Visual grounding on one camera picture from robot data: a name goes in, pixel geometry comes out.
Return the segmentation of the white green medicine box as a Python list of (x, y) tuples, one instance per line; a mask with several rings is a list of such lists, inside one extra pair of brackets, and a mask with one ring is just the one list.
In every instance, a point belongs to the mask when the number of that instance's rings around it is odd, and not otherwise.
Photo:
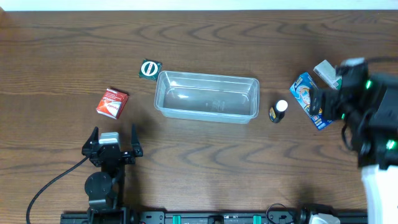
[(335, 68), (324, 60), (316, 65), (313, 71), (332, 89), (339, 90), (341, 88), (342, 78), (336, 75)]

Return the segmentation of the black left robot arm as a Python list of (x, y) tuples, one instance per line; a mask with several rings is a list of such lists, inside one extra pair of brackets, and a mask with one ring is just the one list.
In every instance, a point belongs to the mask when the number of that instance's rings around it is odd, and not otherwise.
[(88, 196), (88, 223), (139, 223), (136, 212), (123, 205), (125, 166), (143, 156), (136, 127), (131, 128), (130, 151), (122, 151), (119, 133), (99, 133), (94, 128), (81, 153), (101, 170), (85, 182)]

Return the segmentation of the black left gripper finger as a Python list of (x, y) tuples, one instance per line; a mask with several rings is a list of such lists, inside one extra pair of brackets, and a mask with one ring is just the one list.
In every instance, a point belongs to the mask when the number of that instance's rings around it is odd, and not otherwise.
[(136, 126), (135, 124), (132, 125), (131, 128), (131, 145), (132, 146), (139, 146), (140, 142), (137, 136), (137, 132), (136, 132)]
[(90, 144), (98, 144), (98, 132), (99, 132), (99, 129), (98, 129), (98, 127), (96, 126), (96, 127), (94, 128), (94, 130), (93, 130), (93, 132), (92, 132), (90, 138), (89, 138), (89, 143), (90, 143)]

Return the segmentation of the small dark bottle white cap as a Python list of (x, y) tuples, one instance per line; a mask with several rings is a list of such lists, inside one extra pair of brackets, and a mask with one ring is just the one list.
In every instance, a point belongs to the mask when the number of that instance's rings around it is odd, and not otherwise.
[(285, 116), (288, 103), (285, 100), (279, 100), (269, 110), (269, 118), (273, 123), (279, 123)]

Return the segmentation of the blue medicine box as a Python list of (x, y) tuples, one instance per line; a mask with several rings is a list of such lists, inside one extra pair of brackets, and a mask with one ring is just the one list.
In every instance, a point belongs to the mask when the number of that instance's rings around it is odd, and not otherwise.
[(322, 116), (322, 110), (319, 110), (316, 115), (310, 114), (310, 90), (312, 88), (317, 88), (317, 86), (311, 76), (305, 72), (299, 75), (296, 81), (293, 82), (292, 86), (290, 87), (290, 92), (295, 97), (304, 112), (312, 120), (312, 123), (317, 127), (317, 129), (322, 130), (331, 124), (332, 120), (324, 119)]

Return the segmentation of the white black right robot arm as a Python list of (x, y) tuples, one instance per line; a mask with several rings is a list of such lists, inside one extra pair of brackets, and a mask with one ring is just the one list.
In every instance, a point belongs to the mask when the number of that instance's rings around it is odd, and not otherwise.
[(341, 87), (310, 89), (310, 113), (342, 120), (358, 155), (368, 223), (397, 223), (397, 77), (371, 74), (368, 65), (342, 66)]

